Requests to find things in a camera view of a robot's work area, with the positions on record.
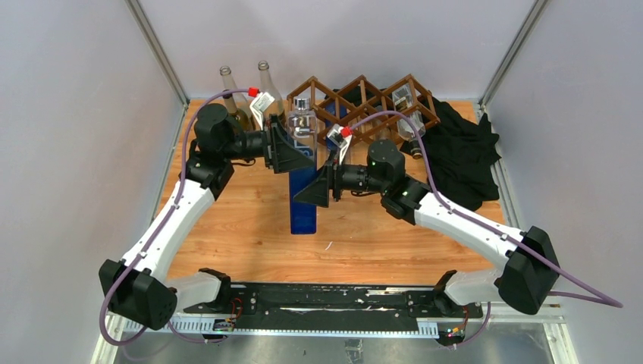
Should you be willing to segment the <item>dark green wine bottle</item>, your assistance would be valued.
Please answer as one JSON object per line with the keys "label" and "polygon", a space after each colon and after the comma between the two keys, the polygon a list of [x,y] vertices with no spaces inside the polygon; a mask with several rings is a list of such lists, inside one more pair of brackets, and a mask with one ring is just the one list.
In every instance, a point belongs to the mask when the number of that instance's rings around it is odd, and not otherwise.
{"label": "dark green wine bottle", "polygon": [[255,126],[252,119],[249,118],[243,110],[236,109],[235,111],[228,111],[228,114],[237,120],[238,124],[242,127],[243,131],[255,130]]}

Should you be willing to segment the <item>clear bottle with black label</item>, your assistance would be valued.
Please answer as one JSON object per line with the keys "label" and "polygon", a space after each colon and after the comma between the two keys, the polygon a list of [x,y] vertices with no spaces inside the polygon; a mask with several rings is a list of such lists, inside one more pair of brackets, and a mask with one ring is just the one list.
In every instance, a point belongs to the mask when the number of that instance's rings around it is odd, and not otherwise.
{"label": "clear bottle with black label", "polygon": [[262,109],[265,120],[269,121],[271,115],[277,115],[280,125],[284,127],[287,121],[284,100],[271,78],[269,63],[266,60],[261,60],[257,67],[260,77],[260,90],[273,98],[270,105],[266,105]]}

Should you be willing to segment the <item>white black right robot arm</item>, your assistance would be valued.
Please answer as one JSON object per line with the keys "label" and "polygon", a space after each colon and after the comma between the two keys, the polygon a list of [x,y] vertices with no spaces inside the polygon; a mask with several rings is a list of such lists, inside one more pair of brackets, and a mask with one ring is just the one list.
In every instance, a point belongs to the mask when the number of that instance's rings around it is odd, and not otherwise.
{"label": "white black right robot arm", "polygon": [[481,271],[448,271],[434,286],[433,306],[452,316],[470,303],[503,301],[535,315],[559,277],[548,234],[484,218],[406,173],[406,159],[390,140],[368,147],[365,165],[348,165],[333,151],[317,177],[294,195],[296,202],[327,207],[343,191],[378,193],[389,215],[446,235],[476,251],[493,266]]}

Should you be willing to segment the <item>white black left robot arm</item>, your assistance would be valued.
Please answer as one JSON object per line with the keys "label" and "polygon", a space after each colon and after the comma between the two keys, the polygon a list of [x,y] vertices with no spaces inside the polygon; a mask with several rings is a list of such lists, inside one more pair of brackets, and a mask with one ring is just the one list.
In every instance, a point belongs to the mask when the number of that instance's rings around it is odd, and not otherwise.
{"label": "white black left robot arm", "polygon": [[214,313],[233,303],[231,279],[201,268],[194,275],[168,279],[168,270],[187,235],[218,201],[240,159],[263,158],[274,173],[312,167],[304,141],[316,140],[316,123],[290,114],[271,114],[263,127],[245,131],[221,104],[203,105],[187,128],[179,180],[170,199],[148,230],[119,260],[107,259],[99,269],[105,299],[99,321],[108,313],[159,330],[179,311],[205,305]]}

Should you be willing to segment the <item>clear bottle with blue label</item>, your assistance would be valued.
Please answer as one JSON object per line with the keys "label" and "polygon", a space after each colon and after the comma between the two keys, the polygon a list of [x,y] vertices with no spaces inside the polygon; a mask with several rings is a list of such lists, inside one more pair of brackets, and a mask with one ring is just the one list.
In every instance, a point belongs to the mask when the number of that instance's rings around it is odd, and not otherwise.
{"label": "clear bottle with blue label", "polygon": [[[328,104],[324,107],[324,110],[328,112],[329,114],[335,116],[336,111],[337,111],[337,106],[334,103]],[[348,115],[348,110],[344,105],[339,106],[339,118],[343,118]],[[335,124],[335,121],[332,121],[331,119],[325,118],[324,120],[325,126],[326,127],[331,127],[333,124]],[[326,142],[326,149],[328,151],[335,150],[337,146],[333,144],[327,137],[325,137],[325,142]]]}

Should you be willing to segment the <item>brown wooden wine rack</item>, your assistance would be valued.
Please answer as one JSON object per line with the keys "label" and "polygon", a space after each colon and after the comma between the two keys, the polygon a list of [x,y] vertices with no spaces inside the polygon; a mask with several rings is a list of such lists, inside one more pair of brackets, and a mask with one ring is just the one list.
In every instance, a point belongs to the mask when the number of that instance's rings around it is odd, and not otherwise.
{"label": "brown wooden wine rack", "polygon": [[[329,88],[317,77],[312,76],[287,95],[286,105],[288,108],[293,108],[296,97],[310,96],[312,110],[317,114],[321,128],[317,141],[325,145],[325,133],[331,128],[325,126],[323,121],[325,118],[335,121],[335,124],[352,127],[380,110],[396,111],[392,92],[406,84],[410,85],[415,95],[412,97],[413,104],[400,113],[407,116],[411,111],[420,111],[426,130],[439,125],[441,119],[435,110],[431,91],[425,88],[412,74],[402,77],[385,89],[377,88],[364,75],[360,75],[338,90]],[[337,106],[335,116],[324,110],[324,107],[331,103]],[[339,118],[340,105],[344,105],[348,110],[348,115],[343,118]]]}

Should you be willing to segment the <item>clear square glass bottle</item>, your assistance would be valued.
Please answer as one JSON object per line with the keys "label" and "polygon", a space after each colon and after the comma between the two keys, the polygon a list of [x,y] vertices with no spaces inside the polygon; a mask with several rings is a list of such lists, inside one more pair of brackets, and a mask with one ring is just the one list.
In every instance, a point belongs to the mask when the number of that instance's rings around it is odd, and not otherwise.
{"label": "clear square glass bottle", "polygon": [[[394,109],[402,112],[408,109],[413,104],[413,96],[415,92],[411,90],[409,84],[399,87],[392,92],[392,100],[394,102]],[[407,115],[410,123],[404,120],[397,122],[398,134],[407,142],[408,153],[413,159],[422,159],[421,143],[416,137],[415,131],[419,132],[419,136],[423,137],[425,133],[425,124],[422,119],[420,111],[411,111]]]}

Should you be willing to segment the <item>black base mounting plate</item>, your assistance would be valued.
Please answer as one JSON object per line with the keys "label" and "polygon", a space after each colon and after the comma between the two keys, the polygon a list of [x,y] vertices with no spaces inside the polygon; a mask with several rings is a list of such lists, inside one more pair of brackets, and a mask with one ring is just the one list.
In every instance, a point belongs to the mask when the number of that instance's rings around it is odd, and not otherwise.
{"label": "black base mounting plate", "polygon": [[463,324],[480,319],[482,308],[448,303],[431,286],[352,284],[231,285],[226,307],[216,313],[239,314],[237,328],[312,333],[411,333],[420,319]]}

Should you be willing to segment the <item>black cloth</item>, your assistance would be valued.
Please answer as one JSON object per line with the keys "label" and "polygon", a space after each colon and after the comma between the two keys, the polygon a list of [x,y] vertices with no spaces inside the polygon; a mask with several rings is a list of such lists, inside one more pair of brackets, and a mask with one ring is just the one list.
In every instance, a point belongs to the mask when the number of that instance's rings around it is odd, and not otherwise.
{"label": "black cloth", "polygon": [[449,103],[432,101],[441,122],[425,131],[422,142],[438,191],[471,211],[498,200],[491,166],[501,159],[496,151],[500,136],[492,131],[488,115],[483,114],[474,124]]}

